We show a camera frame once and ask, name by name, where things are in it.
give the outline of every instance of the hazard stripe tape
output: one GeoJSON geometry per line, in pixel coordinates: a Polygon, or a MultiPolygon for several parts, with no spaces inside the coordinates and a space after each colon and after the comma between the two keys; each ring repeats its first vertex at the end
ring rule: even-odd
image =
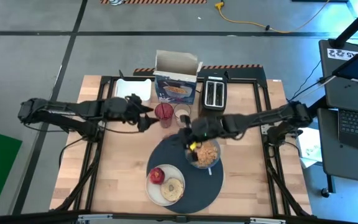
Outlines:
{"type": "MultiPolygon", "coordinates": [[[[205,4],[207,0],[126,0],[123,4],[205,4]]],[[[101,4],[109,4],[109,0],[100,0],[101,4]]]]}
{"type": "MultiPolygon", "coordinates": [[[[222,69],[222,68],[263,68],[261,65],[204,65],[202,69],[222,69]]],[[[135,72],[152,72],[154,68],[137,68],[135,72]]]]}

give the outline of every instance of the yellow cable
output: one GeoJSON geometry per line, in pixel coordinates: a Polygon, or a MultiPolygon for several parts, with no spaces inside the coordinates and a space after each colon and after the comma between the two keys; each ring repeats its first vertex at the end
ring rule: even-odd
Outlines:
{"type": "MultiPolygon", "coordinates": [[[[280,30],[276,30],[276,29],[273,29],[273,28],[269,28],[269,30],[272,30],[274,32],[278,32],[278,33],[281,33],[281,34],[290,34],[292,32],[295,32],[297,31],[298,29],[301,29],[302,27],[306,26],[309,22],[311,22],[320,12],[321,10],[324,9],[324,7],[326,7],[326,5],[329,3],[330,0],[327,0],[326,3],[321,7],[321,9],[311,18],[309,19],[306,23],[304,23],[302,26],[299,26],[298,28],[294,29],[293,31],[280,31],[280,30]]],[[[217,3],[215,4],[215,7],[216,9],[218,9],[219,11],[219,14],[221,15],[221,17],[228,21],[228,22],[233,22],[233,23],[240,23],[240,24],[252,24],[252,25],[255,25],[255,26],[259,26],[259,27],[263,27],[263,28],[266,28],[265,25],[262,25],[262,24],[259,24],[259,23],[256,23],[256,22],[250,22],[250,21],[234,21],[234,20],[231,20],[231,19],[228,19],[226,18],[223,14],[222,14],[222,7],[224,6],[224,4],[222,2],[220,3],[217,3]]]]}

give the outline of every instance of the concrete floor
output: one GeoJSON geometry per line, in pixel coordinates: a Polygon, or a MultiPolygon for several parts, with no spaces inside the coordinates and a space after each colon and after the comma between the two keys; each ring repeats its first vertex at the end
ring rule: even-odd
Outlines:
{"type": "MultiPolygon", "coordinates": [[[[99,4],[98,0],[88,0],[80,31],[263,32],[258,27],[222,20],[213,7],[217,1],[209,0],[200,5],[112,7],[99,4]]],[[[0,0],[0,30],[71,31],[80,5],[80,0],[0,0]]],[[[322,5],[290,0],[230,0],[224,14],[231,19],[292,30],[322,5]]],[[[318,40],[334,37],[352,21],[349,5],[329,3],[300,30],[307,37],[78,36],[58,100],[75,101],[84,75],[117,75],[118,69],[130,75],[135,68],[153,67],[157,49],[191,52],[206,65],[262,64],[267,78],[283,80],[285,93],[290,97],[319,62],[318,40]]],[[[0,198],[0,215],[12,210],[37,135],[36,131],[19,124],[16,118],[19,103],[30,97],[50,97],[68,39],[69,36],[0,36],[0,133],[23,141],[0,198]]],[[[352,42],[358,43],[358,34],[352,42]]],[[[320,76],[319,68],[305,86],[320,76]]],[[[310,105],[323,94],[320,89],[303,101],[310,105]]],[[[66,138],[66,134],[47,134],[24,213],[48,210],[58,172],[58,155],[66,138]]],[[[326,186],[322,167],[310,167],[304,175],[314,215],[358,222],[358,182],[336,178],[338,193],[322,198],[317,193],[326,186]]]]}

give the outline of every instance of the clear plastic cup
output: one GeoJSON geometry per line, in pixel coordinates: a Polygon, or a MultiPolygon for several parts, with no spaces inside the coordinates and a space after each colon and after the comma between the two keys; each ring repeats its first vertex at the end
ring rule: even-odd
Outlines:
{"type": "Polygon", "coordinates": [[[173,112],[175,114],[178,126],[181,128],[186,127],[186,123],[180,121],[180,116],[181,115],[190,116],[191,115],[190,106],[186,104],[178,104],[174,107],[173,112]]]}
{"type": "Polygon", "coordinates": [[[173,108],[169,103],[160,103],[154,109],[155,116],[160,120],[162,128],[169,128],[172,124],[173,108]]]}

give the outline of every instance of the red cup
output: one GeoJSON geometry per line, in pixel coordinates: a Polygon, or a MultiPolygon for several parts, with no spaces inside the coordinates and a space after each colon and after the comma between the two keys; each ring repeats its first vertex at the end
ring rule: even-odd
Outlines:
{"type": "Polygon", "coordinates": [[[169,103],[160,103],[154,109],[162,128],[169,128],[172,124],[173,107],[169,103]]]}

